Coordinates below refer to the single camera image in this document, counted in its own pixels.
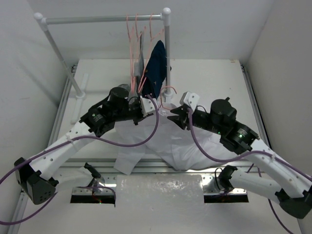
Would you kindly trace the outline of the white shirt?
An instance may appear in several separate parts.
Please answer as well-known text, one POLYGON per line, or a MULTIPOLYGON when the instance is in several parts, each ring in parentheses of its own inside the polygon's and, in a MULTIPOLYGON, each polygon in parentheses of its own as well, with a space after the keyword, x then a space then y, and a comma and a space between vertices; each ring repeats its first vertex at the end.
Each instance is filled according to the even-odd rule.
MULTIPOLYGON (((219 166, 219 162, 208 159, 198 149, 192 135, 182 130, 175 123, 167 119, 170 110, 176 106, 165 103, 159 110, 159 124, 156 133, 145 144, 137 147, 120 147, 114 168, 129 175, 137 163, 144 157, 158 156, 175 170, 202 170, 219 166)), ((145 140, 155 129, 156 117, 151 116, 141 121, 137 126, 131 120, 115 124, 115 130, 121 144, 136 144, 145 140)))

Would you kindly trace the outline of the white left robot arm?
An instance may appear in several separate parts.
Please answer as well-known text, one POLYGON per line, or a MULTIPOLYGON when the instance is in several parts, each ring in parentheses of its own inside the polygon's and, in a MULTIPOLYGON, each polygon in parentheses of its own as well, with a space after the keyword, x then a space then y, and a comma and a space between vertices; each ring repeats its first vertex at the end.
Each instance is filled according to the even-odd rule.
POLYGON ((42 156, 27 162, 24 158, 15 161, 16 177, 35 205, 48 200, 59 188, 61 179, 56 175, 59 167, 96 137, 112 130, 116 122, 143 120, 140 97, 129 97, 123 87, 114 87, 109 95, 91 106, 72 129, 46 148, 42 156))

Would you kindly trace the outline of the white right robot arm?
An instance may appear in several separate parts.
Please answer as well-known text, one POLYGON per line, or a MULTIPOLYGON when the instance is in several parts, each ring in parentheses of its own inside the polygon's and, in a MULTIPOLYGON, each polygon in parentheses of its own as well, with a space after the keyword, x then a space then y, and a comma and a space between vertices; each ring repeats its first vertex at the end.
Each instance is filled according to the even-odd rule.
POLYGON ((259 135, 236 120, 237 110, 229 99, 217 99, 210 112, 198 110, 191 102, 183 102, 170 111, 168 119, 193 135, 194 127, 220 135, 220 143, 237 155, 234 160, 245 158, 264 171, 270 178, 250 175, 227 165, 216 179, 219 189, 230 191, 246 189, 277 203, 289 215, 303 219, 312 210, 312 179, 287 163, 259 135))

